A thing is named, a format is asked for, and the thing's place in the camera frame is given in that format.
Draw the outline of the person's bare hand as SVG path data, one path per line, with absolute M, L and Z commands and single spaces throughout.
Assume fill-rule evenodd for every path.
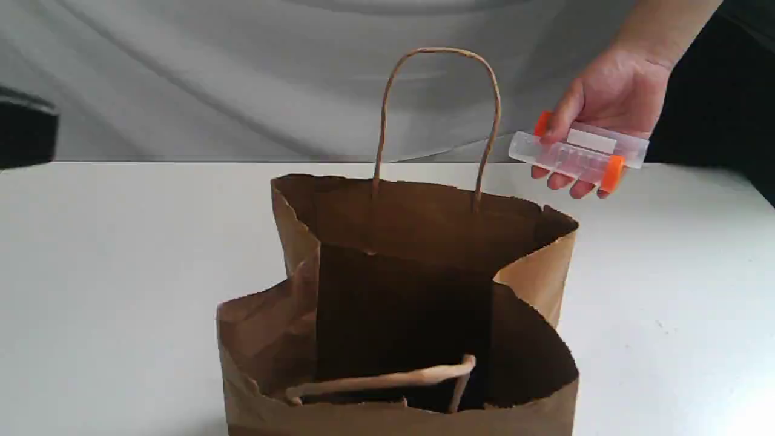
M 565 140 L 573 122 L 647 140 L 661 115 L 678 59 L 650 47 L 615 42 L 571 82 L 541 138 Z

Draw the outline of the person's bare forearm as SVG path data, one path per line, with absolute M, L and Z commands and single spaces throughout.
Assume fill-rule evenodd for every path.
M 721 3 L 636 1 L 611 47 L 671 70 Z

